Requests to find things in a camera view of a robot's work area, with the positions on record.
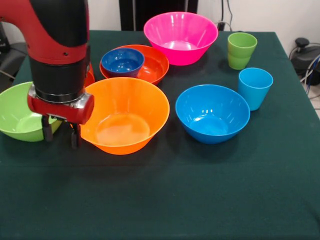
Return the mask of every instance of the red bowl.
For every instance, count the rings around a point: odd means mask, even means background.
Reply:
[[[94,70],[92,68],[92,64],[90,63],[89,71],[87,72],[86,78],[84,79],[84,87],[88,87],[89,85],[95,82]]]
[[[125,45],[118,48],[131,48],[140,51],[144,55],[144,64],[140,69],[137,78],[157,85],[167,74],[169,69],[168,58],[159,50],[146,45]],[[99,64],[100,72],[108,79],[107,71]]]

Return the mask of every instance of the green bowl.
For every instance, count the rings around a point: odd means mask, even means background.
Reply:
[[[0,93],[0,131],[11,138],[26,142],[44,139],[41,115],[32,112],[27,103],[27,95],[32,82],[25,82]],[[52,133],[61,121],[50,118]]]

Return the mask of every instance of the blue cup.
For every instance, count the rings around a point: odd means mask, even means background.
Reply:
[[[239,73],[238,93],[246,100],[250,111],[260,108],[274,79],[267,71],[249,67]]]
[[[133,48],[113,49],[101,59],[102,67],[109,77],[135,78],[144,62],[144,55]]]

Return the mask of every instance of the pink bowl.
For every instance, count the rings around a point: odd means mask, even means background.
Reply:
[[[198,61],[218,37],[217,26],[208,18],[190,12],[167,12],[149,19],[144,34],[172,65]]]

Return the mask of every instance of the orange bowl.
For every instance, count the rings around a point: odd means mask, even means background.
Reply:
[[[106,153],[125,155],[140,150],[168,120],[166,95],[147,81],[113,77],[85,90],[94,95],[94,108],[81,126],[81,137]]]
[[[167,74],[169,69],[169,61],[166,55],[161,51],[146,45],[125,45],[117,47],[120,48],[131,48],[140,51],[144,55],[144,64],[140,69],[137,78],[145,80],[149,83],[157,85]],[[101,62],[99,65],[100,72],[102,75],[108,79],[109,76],[107,71],[103,68]]]

